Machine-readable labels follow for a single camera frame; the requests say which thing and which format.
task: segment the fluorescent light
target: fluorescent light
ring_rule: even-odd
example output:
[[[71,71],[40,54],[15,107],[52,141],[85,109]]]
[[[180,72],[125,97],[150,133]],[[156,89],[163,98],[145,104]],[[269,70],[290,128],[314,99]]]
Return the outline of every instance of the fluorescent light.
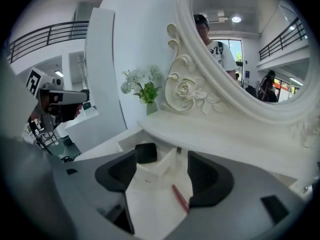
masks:
[[[295,80],[295,79],[293,79],[293,78],[289,78],[290,80],[292,80],[292,81],[294,81],[295,83],[297,83],[298,85],[301,85],[301,86],[303,86],[303,84],[302,83],[300,83],[299,81],[297,81],[297,80]]]
[[[238,16],[234,16],[234,17],[232,18],[232,21],[235,22],[235,23],[239,23],[239,22],[241,21],[241,18],[238,17]]]
[[[64,75],[60,72],[60,71],[55,71],[54,73],[56,73],[59,77],[63,78]]]

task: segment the flower vase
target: flower vase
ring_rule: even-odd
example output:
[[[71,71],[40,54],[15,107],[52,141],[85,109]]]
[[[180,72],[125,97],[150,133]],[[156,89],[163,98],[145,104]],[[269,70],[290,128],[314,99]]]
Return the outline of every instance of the flower vase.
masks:
[[[158,111],[157,104],[155,102],[153,103],[147,103],[146,104],[146,115],[149,116],[150,114]]]

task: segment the black metal railing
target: black metal railing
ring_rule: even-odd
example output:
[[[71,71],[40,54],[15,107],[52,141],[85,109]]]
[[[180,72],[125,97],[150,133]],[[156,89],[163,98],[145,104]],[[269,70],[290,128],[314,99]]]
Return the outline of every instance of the black metal railing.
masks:
[[[11,64],[17,59],[49,45],[85,39],[88,26],[89,21],[84,20],[63,22],[36,29],[10,43],[8,61]]]
[[[272,54],[279,50],[283,50],[284,47],[292,44],[297,40],[303,40],[306,36],[306,31],[299,20],[295,18],[289,26],[285,28],[275,39],[273,39],[269,44],[267,44],[263,49],[259,51],[260,61],[270,57]]]

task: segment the white t-shirt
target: white t-shirt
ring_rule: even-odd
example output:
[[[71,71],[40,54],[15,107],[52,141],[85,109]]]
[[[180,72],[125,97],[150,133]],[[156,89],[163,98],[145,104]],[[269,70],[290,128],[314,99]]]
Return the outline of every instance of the white t-shirt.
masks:
[[[222,47],[223,51],[222,54],[220,54],[218,41],[212,40],[212,42],[207,45],[207,48],[213,57],[219,62],[225,71],[237,70],[238,66],[229,47],[225,43],[222,43]]]

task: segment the tree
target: tree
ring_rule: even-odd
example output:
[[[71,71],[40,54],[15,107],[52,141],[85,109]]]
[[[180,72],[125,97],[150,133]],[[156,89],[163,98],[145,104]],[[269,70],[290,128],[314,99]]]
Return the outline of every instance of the tree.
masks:
[[[235,61],[236,62],[242,62],[242,54],[241,54],[241,52],[237,52],[235,54]]]

